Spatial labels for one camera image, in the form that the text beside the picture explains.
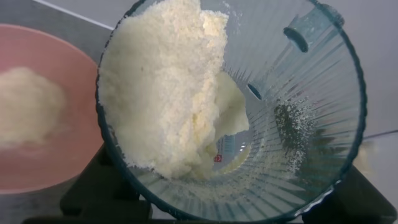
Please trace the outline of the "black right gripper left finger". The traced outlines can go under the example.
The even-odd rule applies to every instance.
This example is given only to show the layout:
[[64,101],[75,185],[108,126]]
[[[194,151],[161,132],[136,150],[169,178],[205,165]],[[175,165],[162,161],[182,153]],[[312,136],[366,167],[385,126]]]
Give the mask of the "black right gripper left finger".
[[152,217],[149,202],[119,173],[101,146],[60,200],[65,216],[99,221],[146,222]]

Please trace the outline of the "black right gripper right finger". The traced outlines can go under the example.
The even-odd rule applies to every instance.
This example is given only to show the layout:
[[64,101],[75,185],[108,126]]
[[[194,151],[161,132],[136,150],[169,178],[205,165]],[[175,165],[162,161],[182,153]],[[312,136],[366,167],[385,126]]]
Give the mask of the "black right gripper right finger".
[[397,210],[352,167],[322,203],[302,214],[304,224],[393,224]]

